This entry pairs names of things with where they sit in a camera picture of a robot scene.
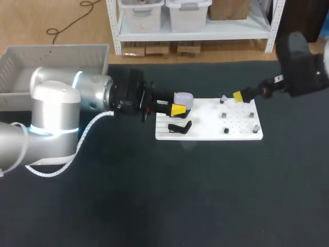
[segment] white cable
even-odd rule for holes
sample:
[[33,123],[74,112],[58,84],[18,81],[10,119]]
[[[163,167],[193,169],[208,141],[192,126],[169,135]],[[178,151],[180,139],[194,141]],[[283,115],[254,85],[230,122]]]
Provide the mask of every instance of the white cable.
[[11,167],[9,167],[7,170],[5,170],[5,171],[2,171],[2,169],[0,169],[0,177],[3,177],[4,174],[6,174],[9,171],[12,171],[17,166],[19,166],[20,163],[23,161],[23,159],[25,157],[25,154],[26,154],[26,151],[27,151],[28,138],[29,138],[29,134],[28,134],[27,128],[25,127],[24,124],[22,124],[20,122],[12,122],[11,125],[13,125],[13,126],[19,125],[19,126],[22,127],[22,130],[24,132],[24,143],[23,143],[23,146],[22,146],[22,149],[21,149],[21,153],[20,153],[18,159],[16,160],[16,162]]
[[[94,117],[90,123],[87,125],[86,129],[83,131],[82,133],[82,136],[78,142],[78,146],[77,146],[77,152],[76,154],[79,152],[79,149],[83,143],[83,141],[85,140],[86,136],[87,136],[87,133],[88,131],[90,130],[90,128],[93,126],[93,124],[99,120],[100,118],[102,117],[105,117],[105,116],[114,116],[114,112],[113,111],[108,111],[108,112],[102,112],[100,114],[98,114],[96,117]],[[68,167],[69,165],[73,162],[73,160],[71,160],[70,162],[66,163],[61,169],[59,169],[58,171],[55,171],[55,172],[52,172],[52,173],[43,173],[43,172],[39,172],[35,169],[33,169],[31,166],[25,166],[30,172],[34,173],[35,175],[37,176],[40,176],[40,177],[44,177],[44,178],[53,178],[59,174],[61,174],[62,172],[64,172]]]

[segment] yellow block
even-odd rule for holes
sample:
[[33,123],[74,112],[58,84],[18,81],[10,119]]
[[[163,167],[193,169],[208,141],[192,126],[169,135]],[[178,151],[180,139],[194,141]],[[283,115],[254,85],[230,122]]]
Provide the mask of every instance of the yellow block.
[[178,114],[183,114],[186,112],[186,106],[185,105],[179,105],[179,104],[173,104],[171,107],[171,115],[175,116]]
[[243,98],[241,95],[241,91],[237,91],[233,94],[233,97],[235,98],[236,102],[243,102]]

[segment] black bracket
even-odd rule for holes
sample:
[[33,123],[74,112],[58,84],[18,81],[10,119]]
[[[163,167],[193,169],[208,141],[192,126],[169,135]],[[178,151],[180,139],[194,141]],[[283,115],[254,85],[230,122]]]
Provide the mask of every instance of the black bracket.
[[180,134],[187,134],[192,126],[192,121],[188,121],[185,127],[173,125],[172,123],[168,124],[168,130],[171,133],[180,133]]

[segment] white plastic container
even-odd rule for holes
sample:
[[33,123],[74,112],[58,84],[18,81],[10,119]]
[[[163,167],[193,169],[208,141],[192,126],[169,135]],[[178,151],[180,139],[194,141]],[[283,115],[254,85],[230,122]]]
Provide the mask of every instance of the white plastic container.
[[166,0],[173,32],[200,32],[212,0]]
[[159,32],[165,0],[119,0],[129,32]]

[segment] pegboard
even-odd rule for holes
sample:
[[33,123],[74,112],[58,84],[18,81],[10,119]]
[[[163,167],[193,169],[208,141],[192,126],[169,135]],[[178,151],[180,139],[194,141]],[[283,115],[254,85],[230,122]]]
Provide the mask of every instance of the pegboard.
[[[185,135],[170,133],[168,124],[184,127],[188,121],[192,127]],[[260,130],[253,132],[254,126]],[[169,117],[163,113],[156,115],[155,138],[157,140],[261,140],[263,131],[255,101],[236,103],[228,99],[223,104],[220,99],[194,99],[194,106],[186,119]]]

